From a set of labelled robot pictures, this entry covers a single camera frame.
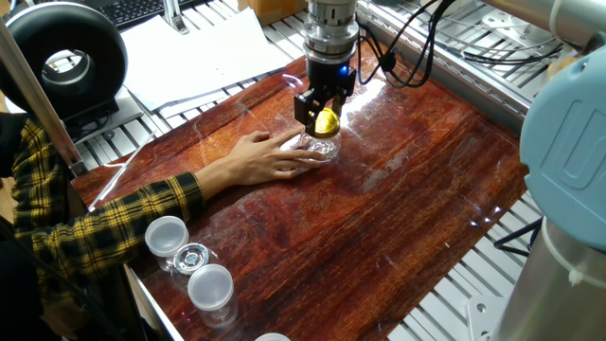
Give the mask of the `bare human hand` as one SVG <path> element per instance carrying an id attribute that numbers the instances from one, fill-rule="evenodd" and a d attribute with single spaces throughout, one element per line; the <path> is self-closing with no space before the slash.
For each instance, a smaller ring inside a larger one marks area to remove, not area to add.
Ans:
<path id="1" fill-rule="evenodd" d="M 321 166 L 327 157 L 318 152 L 294 149 L 282 150 L 283 144 L 299 135 L 301 129 L 270 136 L 256 131 L 242 137 L 228 156 L 223 158 L 228 184 L 252 186 L 274 180 L 295 178 L 300 170 Z"/>

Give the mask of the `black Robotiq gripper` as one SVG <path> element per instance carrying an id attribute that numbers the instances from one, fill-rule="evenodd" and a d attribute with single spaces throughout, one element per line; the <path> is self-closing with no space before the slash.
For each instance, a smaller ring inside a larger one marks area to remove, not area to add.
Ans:
<path id="1" fill-rule="evenodd" d="M 356 69 L 349 62 L 326 64 L 307 60 L 309 90 L 294 96 L 294 118 L 305 127 L 305 132 L 313 137 L 316 120 L 325 107 L 328 98 L 333 98 L 332 111 L 340 116 L 347 98 L 352 95 Z"/>

